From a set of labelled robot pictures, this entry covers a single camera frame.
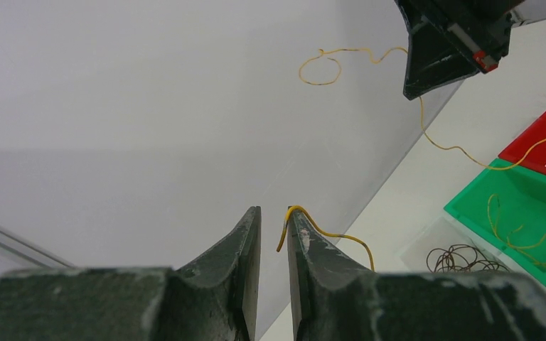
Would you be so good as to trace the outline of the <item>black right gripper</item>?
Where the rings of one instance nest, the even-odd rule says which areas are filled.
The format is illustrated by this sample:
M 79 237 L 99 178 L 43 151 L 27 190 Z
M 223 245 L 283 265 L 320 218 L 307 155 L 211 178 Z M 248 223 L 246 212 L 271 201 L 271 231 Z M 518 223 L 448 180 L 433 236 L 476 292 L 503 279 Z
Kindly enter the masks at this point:
M 508 54 L 510 11 L 522 1 L 403 1 L 408 33 L 403 95 L 416 99 L 439 87 L 495 70 Z

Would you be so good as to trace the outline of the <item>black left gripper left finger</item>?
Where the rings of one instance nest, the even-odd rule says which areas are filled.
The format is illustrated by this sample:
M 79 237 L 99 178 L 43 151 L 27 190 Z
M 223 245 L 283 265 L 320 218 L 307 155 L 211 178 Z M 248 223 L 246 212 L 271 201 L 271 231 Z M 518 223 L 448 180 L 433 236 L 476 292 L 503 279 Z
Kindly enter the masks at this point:
M 23 269 L 0 275 L 0 340 L 253 340 L 261 209 L 179 269 Z

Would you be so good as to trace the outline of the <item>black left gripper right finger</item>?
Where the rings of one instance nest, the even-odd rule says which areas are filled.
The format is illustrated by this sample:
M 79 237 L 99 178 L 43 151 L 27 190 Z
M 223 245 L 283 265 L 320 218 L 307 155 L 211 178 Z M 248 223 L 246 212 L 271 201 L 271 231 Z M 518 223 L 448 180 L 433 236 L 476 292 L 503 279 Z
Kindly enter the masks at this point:
M 546 292 L 517 273 L 380 274 L 287 212 L 295 340 L 546 340 Z

